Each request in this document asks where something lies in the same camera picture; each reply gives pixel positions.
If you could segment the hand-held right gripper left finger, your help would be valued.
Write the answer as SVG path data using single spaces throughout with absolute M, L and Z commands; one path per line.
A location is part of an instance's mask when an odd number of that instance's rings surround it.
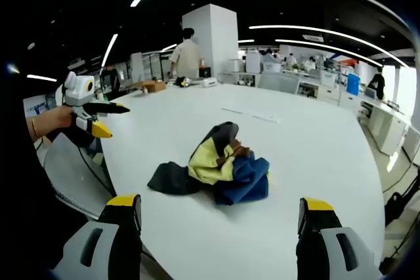
M 97 221 L 82 226 L 63 247 L 55 279 L 140 279 L 139 194 L 109 200 Z

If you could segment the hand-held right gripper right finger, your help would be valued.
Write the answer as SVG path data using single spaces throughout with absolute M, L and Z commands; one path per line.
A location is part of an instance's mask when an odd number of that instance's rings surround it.
M 325 201 L 300 199 L 297 234 L 298 279 L 382 278 L 373 252 Z

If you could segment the person's left hand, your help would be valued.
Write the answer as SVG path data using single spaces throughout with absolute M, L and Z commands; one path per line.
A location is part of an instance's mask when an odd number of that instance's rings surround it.
M 72 108 L 61 105 L 37 115 L 33 118 L 33 131 L 39 137 L 61 128 L 69 127 L 72 123 Z

